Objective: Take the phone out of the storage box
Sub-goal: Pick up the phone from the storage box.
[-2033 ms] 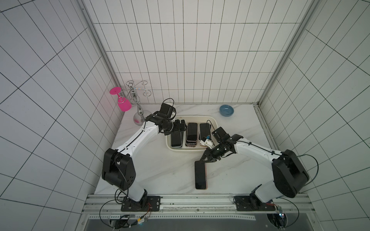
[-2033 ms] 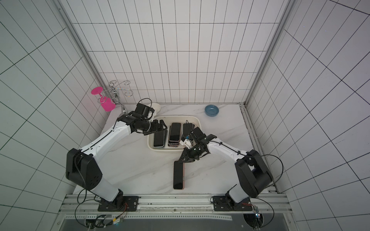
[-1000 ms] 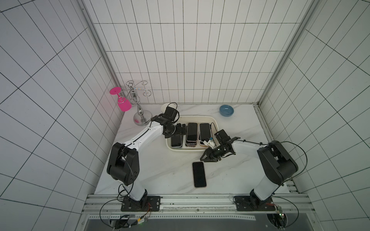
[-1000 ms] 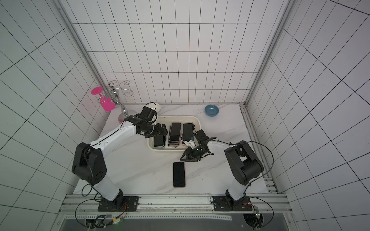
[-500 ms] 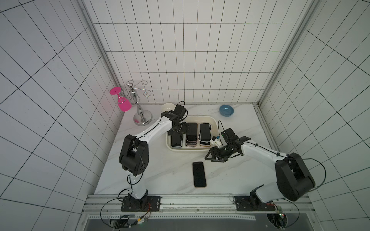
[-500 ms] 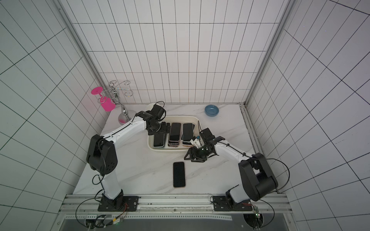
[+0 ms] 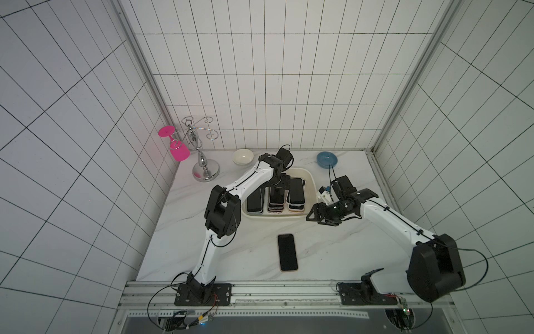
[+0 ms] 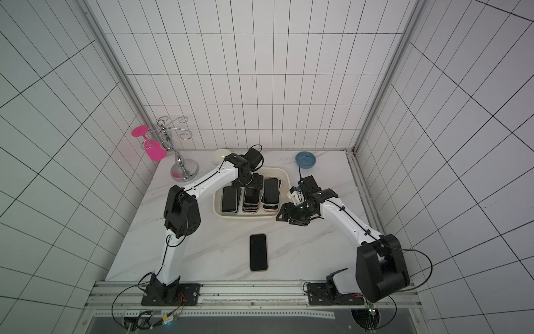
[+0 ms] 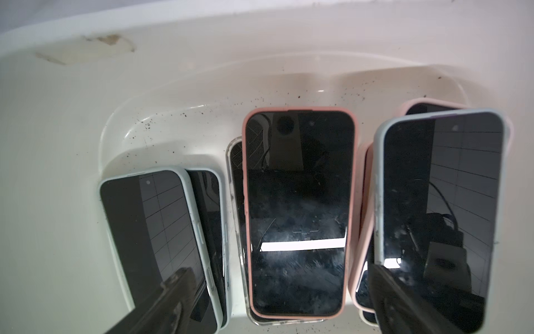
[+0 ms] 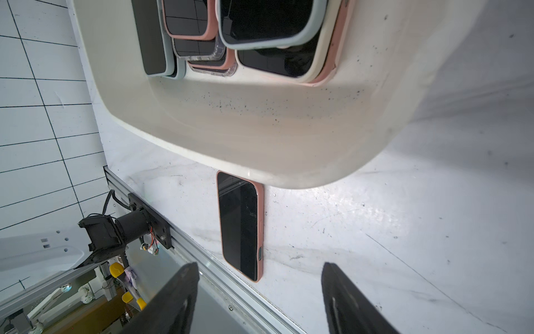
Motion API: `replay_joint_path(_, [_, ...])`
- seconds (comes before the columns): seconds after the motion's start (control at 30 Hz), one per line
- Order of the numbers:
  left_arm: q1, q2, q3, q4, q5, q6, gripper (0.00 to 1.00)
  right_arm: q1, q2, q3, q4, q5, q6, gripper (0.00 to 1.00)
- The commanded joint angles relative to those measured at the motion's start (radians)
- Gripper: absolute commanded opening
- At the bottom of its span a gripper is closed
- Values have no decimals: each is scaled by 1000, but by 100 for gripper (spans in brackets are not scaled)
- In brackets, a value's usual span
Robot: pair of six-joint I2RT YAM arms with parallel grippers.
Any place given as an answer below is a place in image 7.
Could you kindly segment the phone with pink case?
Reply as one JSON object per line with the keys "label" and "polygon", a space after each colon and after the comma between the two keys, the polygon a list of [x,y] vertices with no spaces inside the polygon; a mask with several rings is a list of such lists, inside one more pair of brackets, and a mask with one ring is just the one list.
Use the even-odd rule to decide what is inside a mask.
{"label": "phone with pink case", "polygon": [[297,271],[298,259],[292,234],[278,235],[278,250],[281,271]]}

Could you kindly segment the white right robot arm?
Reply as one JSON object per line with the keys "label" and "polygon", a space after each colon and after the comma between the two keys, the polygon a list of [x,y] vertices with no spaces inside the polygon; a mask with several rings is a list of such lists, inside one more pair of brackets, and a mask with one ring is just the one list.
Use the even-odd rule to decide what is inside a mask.
{"label": "white right robot arm", "polygon": [[414,294],[431,303],[466,283],[455,240],[434,235],[393,210],[370,189],[356,189],[347,176],[331,183],[337,202],[316,203],[307,221],[338,226],[352,218],[364,218],[386,232],[408,255],[408,264],[379,268],[364,274],[357,291],[363,303],[388,295]]}

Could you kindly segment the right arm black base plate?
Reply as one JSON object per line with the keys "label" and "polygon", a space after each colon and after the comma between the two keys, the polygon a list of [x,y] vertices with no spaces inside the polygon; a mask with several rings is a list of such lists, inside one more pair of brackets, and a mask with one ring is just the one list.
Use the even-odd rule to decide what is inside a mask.
{"label": "right arm black base plate", "polygon": [[336,290],[344,306],[396,306],[396,297],[379,294],[367,283],[343,283],[336,285]]}

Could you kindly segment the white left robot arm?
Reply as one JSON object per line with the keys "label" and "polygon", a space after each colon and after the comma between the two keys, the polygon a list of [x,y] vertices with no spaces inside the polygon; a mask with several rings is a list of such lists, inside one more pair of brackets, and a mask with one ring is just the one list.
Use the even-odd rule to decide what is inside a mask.
{"label": "white left robot arm", "polygon": [[258,162],[242,177],[227,186],[216,185],[210,193],[204,218],[206,234],[204,246],[196,267],[188,274],[184,284],[196,295],[202,296],[214,284],[216,275],[211,272],[221,249],[229,246],[241,223],[242,203],[263,186],[279,186],[282,175],[293,164],[288,145],[277,153],[264,153]]}

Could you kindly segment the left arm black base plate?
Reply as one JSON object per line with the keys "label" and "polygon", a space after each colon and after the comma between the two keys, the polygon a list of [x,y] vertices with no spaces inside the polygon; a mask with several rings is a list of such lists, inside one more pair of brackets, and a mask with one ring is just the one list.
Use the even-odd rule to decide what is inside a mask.
{"label": "left arm black base plate", "polygon": [[182,283],[177,288],[175,306],[229,306],[232,296],[231,284],[212,283],[193,285]]}

